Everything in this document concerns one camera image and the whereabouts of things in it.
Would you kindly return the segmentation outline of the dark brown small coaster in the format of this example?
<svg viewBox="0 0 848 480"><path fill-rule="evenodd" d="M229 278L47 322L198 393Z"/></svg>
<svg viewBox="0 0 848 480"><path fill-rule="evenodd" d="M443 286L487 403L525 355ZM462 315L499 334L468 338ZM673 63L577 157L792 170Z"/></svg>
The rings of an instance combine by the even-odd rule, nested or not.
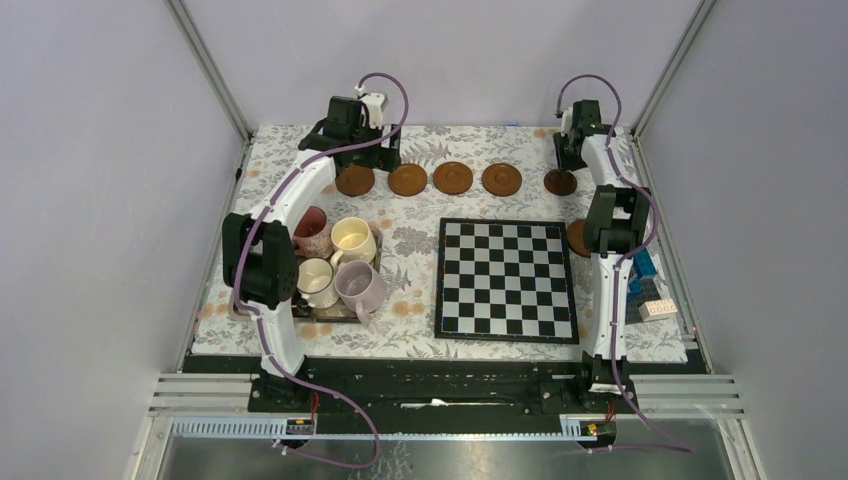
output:
<svg viewBox="0 0 848 480"><path fill-rule="evenodd" d="M571 171L552 169L546 173L543 179L547 191L556 196L569 196L578 187L577 178Z"/></svg>

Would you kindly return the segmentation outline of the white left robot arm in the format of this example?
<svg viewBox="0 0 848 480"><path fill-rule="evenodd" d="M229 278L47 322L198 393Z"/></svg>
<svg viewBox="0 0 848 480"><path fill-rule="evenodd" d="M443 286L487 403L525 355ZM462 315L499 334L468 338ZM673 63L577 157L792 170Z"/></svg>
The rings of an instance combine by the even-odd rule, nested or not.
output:
<svg viewBox="0 0 848 480"><path fill-rule="evenodd" d="M292 316L300 264L294 231L318 194L345 171L399 166L401 126L385 124L387 104L384 93L332 97L280 182L248 212L230 213L222 224L225 283L236 309L257 324L261 366L279 376L272 398L288 411L304 407L311 388L296 375L305 353Z"/></svg>

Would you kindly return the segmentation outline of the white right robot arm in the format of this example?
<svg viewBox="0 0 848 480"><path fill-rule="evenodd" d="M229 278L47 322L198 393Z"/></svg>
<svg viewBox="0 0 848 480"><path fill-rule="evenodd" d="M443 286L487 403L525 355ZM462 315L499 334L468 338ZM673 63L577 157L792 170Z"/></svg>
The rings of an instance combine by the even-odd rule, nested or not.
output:
<svg viewBox="0 0 848 480"><path fill-rule="evenodd" d="M589 253L592 265L594 325L583 345L583 372L573 386L575 402L597 412L627 394L627 349L623 336L627 283L633 251L643 245L649 196L624 176L614 149L615 128L601 120L597 100L580 100L560 111L554 135L558 166L571 173L587 168L595 184L582 222L582 241L573 250Z"/></svg>

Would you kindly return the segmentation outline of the cream yellow mug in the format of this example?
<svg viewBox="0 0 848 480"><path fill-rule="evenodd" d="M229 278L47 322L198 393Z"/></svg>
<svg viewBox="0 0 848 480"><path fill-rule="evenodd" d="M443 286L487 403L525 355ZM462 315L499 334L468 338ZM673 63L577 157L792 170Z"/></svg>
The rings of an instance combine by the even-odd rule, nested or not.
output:
<svg viewBox="0 0 848 480"><path fill-rule="evenodd" d="M370 263L376 256L376 240L369 224L358 217L348 217L338 221L331 230L331 242L334 253L330 264L338 269L351 261Z"/></svg>

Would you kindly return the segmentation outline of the lavender mug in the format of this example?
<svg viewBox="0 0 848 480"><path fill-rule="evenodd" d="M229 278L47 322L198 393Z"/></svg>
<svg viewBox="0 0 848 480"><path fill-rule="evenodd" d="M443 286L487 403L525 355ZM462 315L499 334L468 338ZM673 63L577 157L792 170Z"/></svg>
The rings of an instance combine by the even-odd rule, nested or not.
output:
<svg viewBox="0 0 848 480"><path fill-rule="evenodd" d="M363 261L343 264L335 275L333 286L363 325L371 323L372 315L388 299L387 284L369 263Z"/></svg>

